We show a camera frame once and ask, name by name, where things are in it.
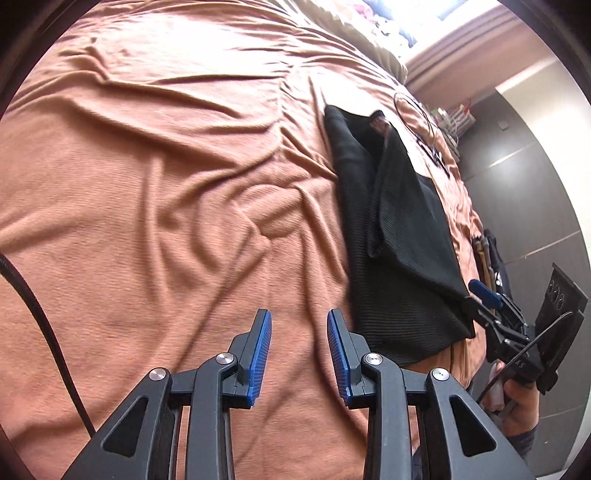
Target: metal pivot screw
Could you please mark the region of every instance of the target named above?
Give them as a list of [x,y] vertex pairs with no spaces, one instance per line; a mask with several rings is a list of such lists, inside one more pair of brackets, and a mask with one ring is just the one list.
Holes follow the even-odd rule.
[[435,380],[439,380],[440,382],[444,382],[449,378],[449,372],[444,368],[433,369],[432,375]]
[[363,358],[365,358],[365,361],[370,365],[379,365],[384,361],[384,357],[379,353],[368,353]]
[[216,362],[220,365],[231,364],[234,361],[234,355],[229,352],[220,353],[216,357]]
[[158,380],[162,380],[166,377],[166,370],[164,368],[154,368],[150,371],[150,380],[154,380],[157,382]]

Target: black cable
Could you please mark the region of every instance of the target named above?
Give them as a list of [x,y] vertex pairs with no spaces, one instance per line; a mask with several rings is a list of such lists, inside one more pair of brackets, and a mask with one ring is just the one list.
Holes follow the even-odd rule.
[[14,265],[11,264],[2,253],[0,253],[0,273],[17,291],[19,296],[27,305],[31,315],[33,315],[33,318],[37,321],[37,324],[41,329],[41,333],[43,333],[47,345],[49,346],[49,350],[51,350],[51,354],[53,355],[53,359],[56,362],[57,369],[60,371],[61,379],[64,381],[66,390],[70,394],[72,403],[76,407],[76,411],[78,412],[82,423],[84,423],[84,426],[88,431],[88,435],[90,435],[92,438],[92,436],[96,433],[95,427],[90,420],[88,412],[84,408],[84,404],[80,399],[80,395],[78,395],[78,390],[76,390],[76,386],[74,385],[74,381],[72,380],[72,376],[68,370],[68,366],[66,364],[66,360],[64,359],[64,355],[61,352],[60,344],[57,341],[56,334],[53,332],[49,320],[47,319],[45,312],[43,312],[43,309],[41,308],[37,298],[35,298],[35,294],[29,288],[29,285],[27,285],[27,282],[14,267]]
[[503,372],[505,372],[505,370],[507,370],[509,367],[513,366],[513,364],[519,360],[526,352],[527,350],[529,350],[530,348],[532,348],[536,343],[538,343],[538,341],[546,334],[546,332],[548,332],[554,325],[556,325],[558,322],[562,321],[563,319],[565,319],[566,317],[572,315],[573,312],[566,312],[563,313],[560,317],[558,317],[555,321],[553,321],[550,325],[548,325],[544,331],[542,331],[539,335],[537,335],[530,343],[528,343],[525,347],[523,347],[523,349],[518,352],[511,360],[509,360],[509,362],[501,369],[501,371],[499,373],[497,373],[495,375],[495,378],[493,378],[488,385],[485,387],[485,389],[482,391],[482,393],[478,396],[478,400],[476,400],[476,403],[480,404],[480,402],[482,401],[482,399],[485,397],[485,395],[488,393],[488,391],[491,389],[491,387],[497,382],[497,380],[499,380],[499,378],[501,377],[501,375],[503,374]]
[[[417,110],[421,113],[421,115],[423,116],[423,119],[426,121],[427,126],[428,126],[428,136],[430,137],[430,140],[431,140],[430,145],[426,140],[423,139],[423,137],[420,134],[416,133],[410,127],[408,122],[404,119],[404,117],[400,113],[400,110],[398,109],[398,102],[397,102],[398,97],[402,97],[410,106],[412,106],[415,110]],[[394,108],[396,109],[396,114],[398,115],[400,120],[402,120],[402,123],[404,124],[404,126],[416,137],[419,146],[431,158],[432,162],[436,166],[441,167],[443,169],[443,171],[445,172],[445,174],[447,175],[447,178],[449,178],[450,177],[449,169],[447,168],[447,166],[445,165],[445,163],[441,159],[441,154],[439,153],[439,151],[437,150],[437,148],[435,146],[437,138],[436,138],[435,129],[433,128],[433,122],[431,122],[431,119],[429,118],[429,115],[425,111],[423,106],[419,102],[417,102],[414,98],[412,98],[411,96],[407,95],[406,93],[402,93],[402,92],[395,92],[392,100],[394,101]]]
[[412,98],[410,95],[407,95],[406,93],[402,93],[402,92],[394,92],[394,108],[396,109],[396,114],[400,117],[400,120],[402,120],[402,123],[404,124],[404,126],[406,128],[408,128],[408,130],[418,136],[419,134],[416,133],[411,127],[410,125],[407,123],[407,121],[404,119],[404,117],[402,116],[402,114],[400,113],[400,110],[398,110],[398,102],[397,102],[397,97],[402,97],[409,105],[411,105],[412,107],[414,107],[416,110],[418,110],[421,115],[423,116],[423,118],[425,119],[425,121],[427,122],[428,128],[429,128],[429,132],[428,132],[428,136],[431,137],[432,139],[432,144],[429,145],[426,141],[424,141],[423,139],[421,139],[426,146],[428,146],[428,148],[434,148],[435,147],[435,130],[433,128],[433,124],[431,123],[431,120],[429,120],[429,116],[427,115],[427,112],[425,111],[425,109],[421,106],[421,104],[419,102],[417,102],[414,98]]

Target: black towel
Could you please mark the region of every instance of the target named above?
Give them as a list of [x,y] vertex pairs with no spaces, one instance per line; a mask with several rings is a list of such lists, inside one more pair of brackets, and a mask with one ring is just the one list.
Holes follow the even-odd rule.
[[328,106],[324,124],[339,177],[355,331],[409,365],[475,335],[449,225],[431,179],[418,175],[392,129]]

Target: white wall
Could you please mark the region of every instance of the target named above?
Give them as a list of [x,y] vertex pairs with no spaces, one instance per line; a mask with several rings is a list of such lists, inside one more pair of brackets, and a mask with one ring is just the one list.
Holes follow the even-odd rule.
[[[591,105],[554,58],[516,75],[497,90],[536,136],[562,181],[591,252]],[[591,403],[567,461],[591,432]]]

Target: bed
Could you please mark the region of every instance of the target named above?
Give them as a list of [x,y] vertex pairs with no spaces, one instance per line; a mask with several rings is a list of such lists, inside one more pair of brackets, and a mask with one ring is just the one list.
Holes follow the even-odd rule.
[[[196,368],[271,311],[261,397],[232,416],[240,479],[363,471],[366,413],[340,400],[326,340],[329,309],[349,318],[326,105],[387,113],[433,179],[463,279],[478,276],[482,225],[443,137],[449,179],[393,113],[395,75],[305,17],[261,0],[102,2],[0,122],[0,250],[44,307],[95,426],[151,368]],[[0,423],[37,479],[56,479],[87,434],[5,283],[0,303]],[[477,327],[412,368],[467,386],[484,350]]]

